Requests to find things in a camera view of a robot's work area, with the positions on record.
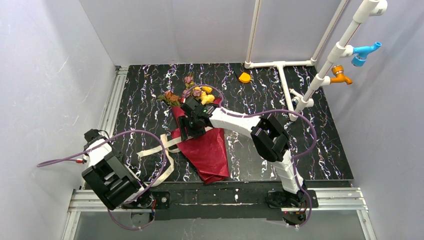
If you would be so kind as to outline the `yellow fake flower bunch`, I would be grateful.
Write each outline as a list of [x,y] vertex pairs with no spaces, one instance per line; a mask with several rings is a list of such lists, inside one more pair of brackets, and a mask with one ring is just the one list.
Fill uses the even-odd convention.
[[202,86],[200,102],[202,105],[211,104],[215,101],[215,96],[212,94],[213,89],[209,86]]

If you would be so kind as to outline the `orange plastic faucet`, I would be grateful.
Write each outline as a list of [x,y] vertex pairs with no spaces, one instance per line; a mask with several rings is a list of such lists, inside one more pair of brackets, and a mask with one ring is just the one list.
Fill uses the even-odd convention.
[[353,81],[345,75],[344,67],[342,65],[335,65],[331,69],[331,72],[334,77],[330,78],[330,84],[346,83],[347,85],[351,85],[353,83]]

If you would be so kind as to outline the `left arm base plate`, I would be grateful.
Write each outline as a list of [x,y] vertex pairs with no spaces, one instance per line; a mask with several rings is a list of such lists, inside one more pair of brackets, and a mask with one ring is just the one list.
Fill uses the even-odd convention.
[[136,201],[124,203],[122,209],[154,209],[164,210],[170,206],[170,193],[168,191],[150,191],[141,195]]

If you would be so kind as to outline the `pink fake flower bunch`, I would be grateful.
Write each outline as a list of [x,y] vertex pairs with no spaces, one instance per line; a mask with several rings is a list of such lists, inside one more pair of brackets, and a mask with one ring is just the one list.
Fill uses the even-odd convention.
[[194,82],[194,76],[188,75],[185,76],[182,79],[185,89],[180,94],[175,94],[173,91],[166,91],[162,95],[159,95],[156,100],[158,102],[164,102],[170,107],[179,107],[183,101],[184,98],[193,97],[197,100],[199,100],[202,95],[204,94],[204,91],[201,87],[197,86],[190,90],[191,87],[195,86]]

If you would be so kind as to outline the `white PVC pipe frame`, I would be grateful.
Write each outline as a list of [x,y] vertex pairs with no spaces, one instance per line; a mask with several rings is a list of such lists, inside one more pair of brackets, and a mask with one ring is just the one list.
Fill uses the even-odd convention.
[[298,119],[298,115],[306,108],[310,108],[314,105],[312,96],[314,93],[323,86],[331,85],[330,78],[333,78],[332,68],[341,58],[354,57],[353,47],[349,44],[349,41],[353,38],[359,27],[364,24],[369,17],[381,16],[383,15],[387,8],[388,2],[386,0],[364,0],[361,2],[356,12],[352,17],[352,21],[349,26],[346,28],[345,32],[341,36],[340,40],[335,43],[334,47],[327,56],[326,62],[323,67],[318,71],[318,73],[313,78],[312,82],[309,84],[306,94],[301,95],[296,93],[293,89],[288,87],[284,68],[285,67],[297,67],[297,66],[314,66],[318,60],[318,57],[321,51],[324,49],[325,43],[329,39],[333,29],[336,26],[336,23],[342,16],[343,10],[348,5],[348,1],[342,0],[330,23],[328,24],[315,52],[309,60],[304,61],[271,61],[271,62],[252,62],[253,55],[253,45],[255,41],[255,36],[257,32],[257,25],[259,21],[259,15],[261,10],[262,1],[257,0],[254,3],[253,17],[250,28],[250,36],[247,47],[246,60],[244,62],[245,69],[253,68],[276,68],[281,86],[283,89],[283,94],[289,110],[289,120],[295,122]]

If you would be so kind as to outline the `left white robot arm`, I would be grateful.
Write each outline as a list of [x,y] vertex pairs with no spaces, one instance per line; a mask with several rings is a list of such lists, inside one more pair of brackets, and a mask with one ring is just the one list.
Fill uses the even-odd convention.
[[123,164],[124,154],[109,143],[92,149],[107,139],[98,129],[87,131],[84,138],[87,141],[84,156],[88,157],[89,166],[81,175],[107,209],[152,207],[155,200],[150,190],[135,198],[147,185]]

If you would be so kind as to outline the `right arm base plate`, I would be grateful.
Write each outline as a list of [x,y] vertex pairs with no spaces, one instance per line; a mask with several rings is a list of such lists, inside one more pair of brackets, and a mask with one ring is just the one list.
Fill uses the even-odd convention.
[[296,194],[272,190],[267,192],[265,202],[272,209],[281,209],[285,223],[294,227],[304,224],[310,211],[319,207],[314,190],[307,190],[306,193],[299,190]]

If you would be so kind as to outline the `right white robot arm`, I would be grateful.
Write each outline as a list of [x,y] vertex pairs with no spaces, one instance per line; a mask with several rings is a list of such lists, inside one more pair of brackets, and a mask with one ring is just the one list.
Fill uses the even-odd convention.
[[202,104],[193,97],[186,98],[180,107],[184,115],[177,120],[182,141],[201,137],[209,129],[225,129],[247,136],[252,139],[259,156],[272,163],[285,192],[306,191],[304,179],[291,160],[289,135],[274,115],[242,114],[218,104]]

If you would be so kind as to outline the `orange tape measure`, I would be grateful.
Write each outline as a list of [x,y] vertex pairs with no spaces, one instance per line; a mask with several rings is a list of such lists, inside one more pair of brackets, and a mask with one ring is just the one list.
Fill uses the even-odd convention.
[[252,77],[250,74],[246,73],[246,72],[242,72],[239,77],[238,80],[243,83],[243,84],[248,84],[251,82]]

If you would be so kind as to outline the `blue plastic faucet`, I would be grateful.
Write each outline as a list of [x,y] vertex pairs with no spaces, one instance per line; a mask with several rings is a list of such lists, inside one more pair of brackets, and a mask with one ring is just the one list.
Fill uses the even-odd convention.
[[382,44],[376,41],[373,45],[353,47],[352,54],[354,57],[351,60],[351,63],[355,67],[362,67],[367,61],[368,55],[378,50],[381,46]]

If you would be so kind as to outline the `red wrapping paper sheet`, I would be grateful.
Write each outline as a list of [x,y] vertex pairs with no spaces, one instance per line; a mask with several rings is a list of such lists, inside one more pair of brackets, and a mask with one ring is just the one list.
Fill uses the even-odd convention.
[[[184,111],[181,106],[172,107],[171,110],[177,122],[177,128],[171,132],[171,137],[181,138],[177,118],[184,116]],[[227,179],[230,173],[224,130],[218,127],[206,127],[205,130],[205,135],[181,140],[177,147],[194,166],[200,179],[205,184],[211,184]]]

